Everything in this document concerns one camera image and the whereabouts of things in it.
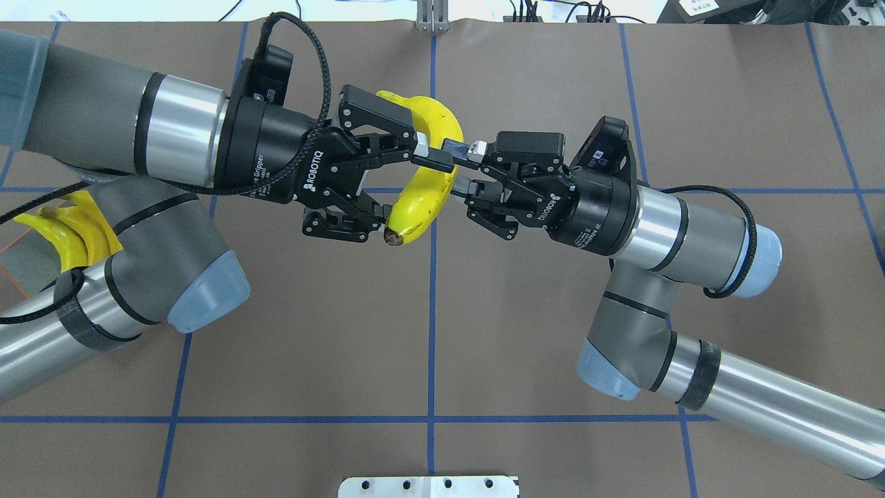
blue tape grid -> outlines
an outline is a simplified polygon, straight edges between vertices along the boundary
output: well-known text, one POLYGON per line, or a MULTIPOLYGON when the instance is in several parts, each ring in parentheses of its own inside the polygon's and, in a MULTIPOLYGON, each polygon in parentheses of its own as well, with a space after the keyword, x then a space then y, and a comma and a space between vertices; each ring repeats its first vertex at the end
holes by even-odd
MULTIPOLYGON (((61 28, 57 22, 51 41, 55 41, 61 28)), ((627 78, 627 89, 630 99, 630 109, 633 117, 633 129, 639 161, 640 173, 644 180, 648 180, 648 172, 645 163, 645 153, 642 140, 642 131, 639 122, 638 106, 635 98, 634 80, 630 66, 630 57, 627 47, 627 33, 623 25, 619 27, 621 48, 623 51, 624 70, 627 78)), ((811 25, 805 23, 805 31, 808 37, 809 48, 814 61, 815 70, 820 83, 821 94, 827 106, 836 138, 843 154, 845 166, 851 178, 853 188, 850 189, 769 189, 769 188, 738 188, 731 189, 735 193, 747 194, 851 194, 858 199, 861 212, 864 216, 869 236, 873 243, 873 249, 885 275, 885 257, 883 257, 878 238, 873 229, 873 224, 864 200, 865 194, 885 194, 885 189, 864 189, 858 182, 857 174, 850 159, 847 145, 843 138, 842 129, 835 115, 830 100, 827 84, 823 76, 817 47, 814 43, 811 25)), ((242 24, 237 66, 239 69, 245 47, 248 24, 242 24)), ((430 96, 436 97, 436 45, 437 38, 432 36, 430 41, 430 96)), ((49 192, 52 187, 6 187, 4 182, 12 165, 14 152, 7 153, 3 170, 0 171, 0 192, 49 192)), ((371 188, 366 189, 370 193, 397 194, 401 188, 371 188)), ((210 204, 210 215, 214 215, 217 199, 213 198, 210 204)), ((716 419, 707 415, 687 413, 678 408, 676 414, 660 415, 563 415, 563 416, 438 416, 435 413, 435 319, 436 319, 436 256, 437 256, 437 225, 431 226, 430 232, 430 285, 428 299, 428 352, 427 352, 427 415, 426 416, 180 416, 181 394, 184 379, 187 372, 190 352, 191 336, 186 336, 181 351, 181 363, 178 380, 175 386, 173 408, 170 416, 0 416, 0 424, 168 424, 169 430, 166 438, 163 465, 158 483, 157 496, 162 497, 165 493, 165 483, 168 476, 169 464, 172 458, 175 430, 179 424, 426 424, 427 425, 427 473, 435 473, 435 424, 611 424, 611 423, 679 423, 683 451, 686 460, 686 470, 689 479, 689 490, 692 498, 696 498, 696 476, 689 438, 689 422, 702 423, 714 422, 716 419)))

banana tip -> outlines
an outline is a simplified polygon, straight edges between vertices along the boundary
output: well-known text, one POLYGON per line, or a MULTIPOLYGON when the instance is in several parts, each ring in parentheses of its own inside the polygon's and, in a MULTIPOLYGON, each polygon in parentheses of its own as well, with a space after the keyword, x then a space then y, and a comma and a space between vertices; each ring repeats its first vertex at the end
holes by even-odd
POLYGON ((403 244, 403 236, 399 235, 395 231, 385 228, 384 229, 384 242, 387 242, 388 245, 402 245, 403 244))

metal bracket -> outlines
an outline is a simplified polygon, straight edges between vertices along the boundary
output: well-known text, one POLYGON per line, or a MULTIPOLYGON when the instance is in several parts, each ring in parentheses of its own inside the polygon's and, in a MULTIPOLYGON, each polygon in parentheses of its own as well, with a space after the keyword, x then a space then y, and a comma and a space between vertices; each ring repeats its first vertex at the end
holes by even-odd
POLYGON ((441 35, 449 31, 449 0, 418 0, 419 31, 441 35))
POLYGON ((512 476, 411 476, 349 478, 338 498, 519 498, 519 478, 512 476))

banana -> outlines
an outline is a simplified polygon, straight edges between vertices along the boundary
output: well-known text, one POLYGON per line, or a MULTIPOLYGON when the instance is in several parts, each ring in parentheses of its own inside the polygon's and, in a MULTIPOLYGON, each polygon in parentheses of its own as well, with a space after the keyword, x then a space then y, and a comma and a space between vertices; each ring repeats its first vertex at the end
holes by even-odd
MULTIPOLYGON (((427 135, 431 147, 441 148, 445 138, 464 140, 455 115, 438 100, 407 98, 386 90, 379 91, 378 96, 412 111, 415 129, 427 135)), ((420 237, 443 209, 457 173, 458 166, 451 173, 420 167, 393 205, 384 240, 389 245, 403 245, 420 237)))
POLYGON ((111 255, 111 246, 101 225, 80 207, 41 207, 37 214, 62 222, 77 232, 86 246, 88 265, 94 265, 111 255))
POLYGON ((89 195, 88 191, 72 192, 62 198, 69 202, 73 202, 77 207, 83 209, 90 218, 98 222, 98 224, 102 227, 102 230, 104 231, 104 238, 108 241, 108 246, 111 249, 111 254, 123 250, 123 246, 119 243, 119 239, 117 239, 117 234, 113 233, 111 225, 109 225, 108 222, 104 219, 104 215, 102 214, 101 210, 98 209, 98 205, 96 205, 96 202, 92 200, 92 196, 89 195))
POLYGON ((52 243, 61 260, 62 271, 88 266, 89 256, 86 252, 86 244, 71 227, 59 220, 42 218, 32 214, 19 214, 12 219, 31 227, 52 243))

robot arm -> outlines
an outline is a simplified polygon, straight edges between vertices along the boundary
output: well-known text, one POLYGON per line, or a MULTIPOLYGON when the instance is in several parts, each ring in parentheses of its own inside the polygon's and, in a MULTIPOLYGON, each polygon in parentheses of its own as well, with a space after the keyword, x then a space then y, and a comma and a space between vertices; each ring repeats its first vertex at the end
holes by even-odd
MULTIPOLYGON (((286 19, 279 16, 270 20, 286 19)), ((8 118, 0 144, 54 157, 90 182, 139 174, 198 193, 296 200, 308 208, 305 235, 365 242, 390 210, 362 191, 369 171, 411 161, 449 173, 451 156, 427 146, 408 109, 350 85, 332 120, 284 108, 292 54, 266 44, 270 20, 230 96, 0 31, 10 82, 0 98, 8 118), (351 132, 364 125, 386 133, 351 132), (309 156, 293 164, 300 154, 309 156)))
POLYGON ((0 326, 0 403, 124 346, 151 325, 169 322, 190 333, 249 297, 234 252, 195 194, 139 175, 89 190, 125 249, 63 273, 2 313, 30 314, 75 292, 56 313, 0 326))
POLYGON ((885 489, 885 412, 670 330, 679 283, 714 298, 766 289, 781 262, 777 236, 749 210, 736 218, 638 182, 624 121, 603 117, 568 166, 563 142, 505 131, 493 144, 449 140, 443 149, 495 179, 459 178, 453 193, 469 219, 507 240, 520 224, 542 228, 617 261, 579 377, 622 400, 660 393, 885 489))

